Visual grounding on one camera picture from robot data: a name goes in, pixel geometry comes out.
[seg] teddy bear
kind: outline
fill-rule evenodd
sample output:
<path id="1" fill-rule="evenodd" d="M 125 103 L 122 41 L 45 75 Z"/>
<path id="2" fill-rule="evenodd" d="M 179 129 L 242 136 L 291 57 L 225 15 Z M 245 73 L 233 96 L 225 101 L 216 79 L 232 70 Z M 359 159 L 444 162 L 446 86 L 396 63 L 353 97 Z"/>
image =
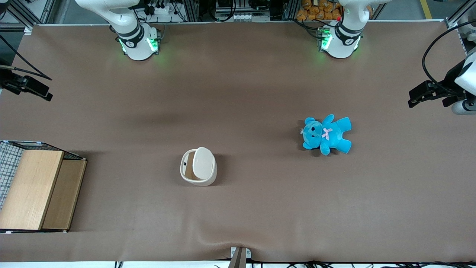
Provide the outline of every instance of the teddy bear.
<path id="1" fill-rule="evenodd" d="M 302 130 L 303 147 L 307 150 L 320 148 L 323 155 L 328 155 L 332 148 L 347 154 L 352 143 L 342 135 L 352 129 L 350 119 L 344 117 L 335 122 L 332 122 L 333 120 L 333 114 L 328 115 L 322 124 L 312 117 L 306 118 L 304 121 L 306 126 Z"/>

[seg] brown table surface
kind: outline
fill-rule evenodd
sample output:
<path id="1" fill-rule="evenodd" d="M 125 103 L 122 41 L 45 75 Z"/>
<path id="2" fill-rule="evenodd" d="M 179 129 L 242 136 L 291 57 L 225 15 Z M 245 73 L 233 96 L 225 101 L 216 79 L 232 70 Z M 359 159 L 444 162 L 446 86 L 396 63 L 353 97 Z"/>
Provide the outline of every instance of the brown table surface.
<path id="1" fill-rule="evenodd" d="M 293 23 L 170 26 L 134 62 L 107 27 L 35 27 L 20 52 L 53 78 L 49 103 L 3 92 L 2 139 L 88 158 L 68 234 L 0 236 L 2 261 L 469 261 L 476 252 L 475 116 L 413 109 L 442 22 L 369 23 L 345 60 Z M 456 33 L 428 56 L 464 58 Z M 17 58 L 15 64 L 26 67 Z M 349 116 L 348 155 L 302 149 L 308 116 Z M 179 175 L 205 146 L 218 177 Z"/>

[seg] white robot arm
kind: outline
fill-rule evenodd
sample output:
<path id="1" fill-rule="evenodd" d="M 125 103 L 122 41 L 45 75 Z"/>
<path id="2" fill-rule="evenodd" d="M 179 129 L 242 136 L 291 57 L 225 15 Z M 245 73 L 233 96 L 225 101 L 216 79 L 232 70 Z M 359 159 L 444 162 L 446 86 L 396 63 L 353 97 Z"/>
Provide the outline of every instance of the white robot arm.
<path id="1" fill-rule="evenodd" d="M 451 106 L 455 114 L 476 114 L 476 48 L 468 53 L 466 59 L 448 71 L 438 82 L 424 81 L 409 92 L 408 106 L 444 98 L 443 106 Z"/>
<path id="2" fill-rule="evenodd" d="M 0 14 L 7 12 L 7 8 L 10 5 L 11 0 L 0 0 Z"/>
<path id="3" fill-rule="evenodd" d="M 370 12 L 367 9 L 371 4 L 383 4 L 391 0 L 339 0 L 344 8 L 342 19 L 333 21 L 324 26 L 324 39 L 321 41 L 321 50 L 338 59 L 347 58 L 357 49 Z"/>
<path id="4" fill-rule="evenodd" d="M 107 20 L 119 36 L 124 53 L 131 59 L 142 61 L 159 51 L 157 29 L 139 23 L 129 7 L 140 0 L 76 0 L 78 5 Z"/>

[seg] teddy bear leg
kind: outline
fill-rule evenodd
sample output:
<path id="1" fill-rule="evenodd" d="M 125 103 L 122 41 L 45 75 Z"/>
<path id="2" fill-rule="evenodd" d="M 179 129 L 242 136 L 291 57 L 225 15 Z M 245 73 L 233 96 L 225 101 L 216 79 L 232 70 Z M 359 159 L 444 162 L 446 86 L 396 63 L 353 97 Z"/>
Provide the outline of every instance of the teddy bear leg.
<path id="1" fill-rule="evenodd" d="M 343 152 L 343 153 L 347 154 L 347 153 L 349 152 L 351 146 L 352 146 L 352 142 L 351 142 L 351 141 L 346 140 L 346 139 L 342 139 L 342 140 L 340 140 L 340 142 L 337 144 L 336 149 L 337 149 L 339 152 Z"/>
<path id="2" fill-rule="evenodd" d="M 352 124 L 350 123 L 350 119 L 348 117 L 341 118 L 336 121 L 337 125 L 339 126 L 342 132 L 349 131 L 352 129 Z"/>
<path id="3" fill-rule="evenodd" d="M 329 153 L 330 153 L 329 146 L 327 146 L 326 144 L 321 144 L 320 149 L 321 149 L 321 153 L 323 155 L 329 155 Z"/>

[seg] black clamp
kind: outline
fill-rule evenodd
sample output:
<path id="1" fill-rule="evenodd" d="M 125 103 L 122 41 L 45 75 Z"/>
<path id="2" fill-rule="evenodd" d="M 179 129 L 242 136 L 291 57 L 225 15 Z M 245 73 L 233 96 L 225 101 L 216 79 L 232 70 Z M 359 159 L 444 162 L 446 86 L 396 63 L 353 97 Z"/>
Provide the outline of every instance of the black clamp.
<path id="1" fill-rule="evenodd" d="M 459 102 L 461 100 L 473 99 L 474 96 L 466 92 L 462 87 L 455 83 L 455 79 L 463 69 L 465 61 L 460 62 L 446 73 L 445 78 L 439 82 L 438 86 L 431 81 L 424 81 L 414 89 L 410 90 L 410 100 L 408 100 L 408 106 L 410 108 L 415 107 L 417 104 L 424 101 L 432 101 L 439 98 L 445 98 L 443 102 L 444 107 Z"/>

